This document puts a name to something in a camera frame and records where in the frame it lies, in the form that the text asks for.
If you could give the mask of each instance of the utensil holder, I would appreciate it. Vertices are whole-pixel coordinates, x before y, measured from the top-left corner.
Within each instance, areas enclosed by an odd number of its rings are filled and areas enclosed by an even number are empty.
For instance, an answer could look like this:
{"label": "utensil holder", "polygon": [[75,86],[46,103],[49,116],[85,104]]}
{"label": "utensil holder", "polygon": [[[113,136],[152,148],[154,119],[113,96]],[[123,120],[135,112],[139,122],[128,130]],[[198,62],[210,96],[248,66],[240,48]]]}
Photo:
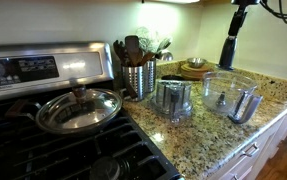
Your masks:
{"label": "utensil holder", "polygon": [[141,101],[144,99],[144,67],[124,67],[122,66],[123,81],[125,84],[130,84],[137,93],[137,98],[128,99],[128,101]]}
{"label": "utensil holder", "polygon": [[152,58],[144,65],[145,71],[145,92],[150,93],[155,89],[155,77],[156,77],[156,58]]}

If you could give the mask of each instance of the stove control panel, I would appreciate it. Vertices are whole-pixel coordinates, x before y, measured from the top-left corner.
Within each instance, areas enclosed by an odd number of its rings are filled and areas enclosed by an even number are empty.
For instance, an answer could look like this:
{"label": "stove control panel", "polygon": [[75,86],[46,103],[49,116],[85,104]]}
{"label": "stove control panel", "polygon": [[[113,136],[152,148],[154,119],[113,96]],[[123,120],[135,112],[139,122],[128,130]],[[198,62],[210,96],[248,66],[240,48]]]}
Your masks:
{"label": "stove control panel", "polygon": [[0,86],[56,77],[54,56],[0,58]]}

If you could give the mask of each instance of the kitchen counter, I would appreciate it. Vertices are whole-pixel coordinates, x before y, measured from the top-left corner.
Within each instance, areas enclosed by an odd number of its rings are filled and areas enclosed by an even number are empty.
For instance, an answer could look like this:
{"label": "kitchen counter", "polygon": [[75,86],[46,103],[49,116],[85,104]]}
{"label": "kitchen counter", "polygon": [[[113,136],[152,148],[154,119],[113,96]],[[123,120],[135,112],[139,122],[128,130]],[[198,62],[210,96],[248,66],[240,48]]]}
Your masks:
{"label": "kitchen counter", "polygon": [[201,100],[201,82],[193,82],[190,118],[179,125],[155,112],[150,93],[141,102],[125,101],[123,107],[186,179],[204,179],[227,163],[234,154],[279,120],[284,102],[263,98],[255,115],[245,124],[233,124],[225,116],[207,110]]}

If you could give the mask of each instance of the stove burner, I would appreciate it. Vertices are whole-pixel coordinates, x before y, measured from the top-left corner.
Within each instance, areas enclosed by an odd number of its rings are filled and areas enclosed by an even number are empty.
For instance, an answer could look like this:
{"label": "stove burner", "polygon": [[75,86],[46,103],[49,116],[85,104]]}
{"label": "stove burner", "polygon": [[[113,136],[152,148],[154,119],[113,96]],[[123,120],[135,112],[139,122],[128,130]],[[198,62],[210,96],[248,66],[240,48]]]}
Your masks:
{"label": "stove burner", "polygon": [[90,179],[116,180],[120,175],[120,166],[112,157],[102,157],[94,162]]}

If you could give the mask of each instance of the stainless steel stove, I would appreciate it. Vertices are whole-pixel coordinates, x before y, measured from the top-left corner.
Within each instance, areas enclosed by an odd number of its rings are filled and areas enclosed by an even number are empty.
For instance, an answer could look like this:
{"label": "stainless steel stove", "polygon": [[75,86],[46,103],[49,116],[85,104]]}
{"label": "stainless steel stove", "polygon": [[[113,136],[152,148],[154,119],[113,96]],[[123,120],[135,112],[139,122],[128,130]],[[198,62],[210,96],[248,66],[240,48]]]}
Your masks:
{"label": "stainless steel stove", "polygon": [[[124,109],[98,133],[75,137],[5,116],[18,99],[44,105],[75,84],[113,90],[112,80],[106,43],[0,46],[0,179],[179,179]],[[35,116],[37,109],[24,112]]]}

